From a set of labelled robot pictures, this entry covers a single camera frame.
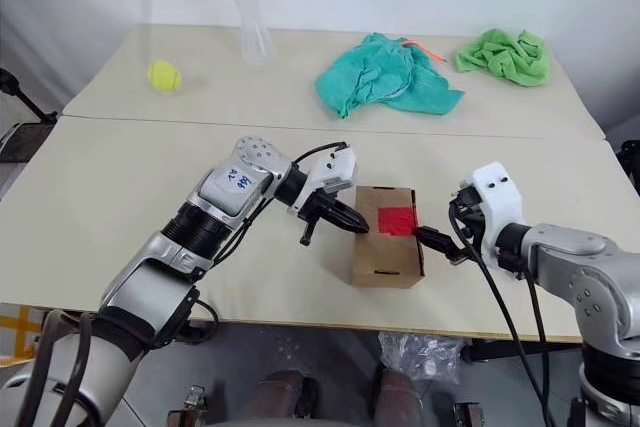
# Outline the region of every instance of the cloth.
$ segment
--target cloth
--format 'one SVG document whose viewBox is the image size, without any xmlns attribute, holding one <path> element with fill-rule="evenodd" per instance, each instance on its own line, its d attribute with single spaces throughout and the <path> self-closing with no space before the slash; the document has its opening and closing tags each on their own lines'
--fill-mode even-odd
<svg viewBox="0 0 640 427">
<path fill-rule="evenodd" d="M 411 112 L 450 112 L 464 92 L 449 90 L 427 55 L 417 46 L 401 45 L 405 40 L 366 36 L 318 77 L 318 95 L 341 118 L 373 102 Z"/>
<path fill-rule="evenodd" d="M 549 50 L 544 40 L 526 30 L 517 39 L 499 29 L 489 30 L 457 52 L 456 65 L 460 72 L 487 69 L 525 87 L 551 80 Z"/>
</svg>

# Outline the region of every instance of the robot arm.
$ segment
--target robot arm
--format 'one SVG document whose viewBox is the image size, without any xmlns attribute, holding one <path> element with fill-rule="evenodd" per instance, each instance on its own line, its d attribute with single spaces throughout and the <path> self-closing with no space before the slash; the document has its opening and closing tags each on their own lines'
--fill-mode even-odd
<svg viewBox="0 0 640 427">
<path fill-rule="evenodd" d="M 640 254 L 601 235 L 526 225 L 522 198 L 497 162 L 474 171 L 451 204 L 487 266 L 528 269 L 539 286 L 574 307 L 590 405 L 616 424 L 640 425 Z M 417 235 L 452 262 L 470 257 L 437 231 L 420 228 Z"/>
<path fill-rule="evenodd" d="M 200 302 L 194 283 L 221 261 L 216 254 L 223 242 L 234 232 L 246 231 L 257 208 L 274 198 L 289 206 L 308 224 L 301 239 L 305 245 L 320 218 L 344 230 L 367 232 L 364 218 L 336 199 L 339 190 L 353 185 L 355 174 L 355 154 L 346 144 L 323 155 L 307 175 L 270 143 L 240 139 L 231 156 L 203 178 L 177 215 L 149 238 L 107 288 L 91 322 L 86 369 L 68 420 L 55 425 L 91 425 L 87 419 L 103 425 L 144 355 L 192 333 L 188 317 Z M 7 382 L 0 391 L 3 419 L 19 419 L 19 427 L 54 425 L 80 337 L 70 334 L 55 342 L 35 410 L 23 403 L 35 382 L 34 364 Z"/>
</svg>

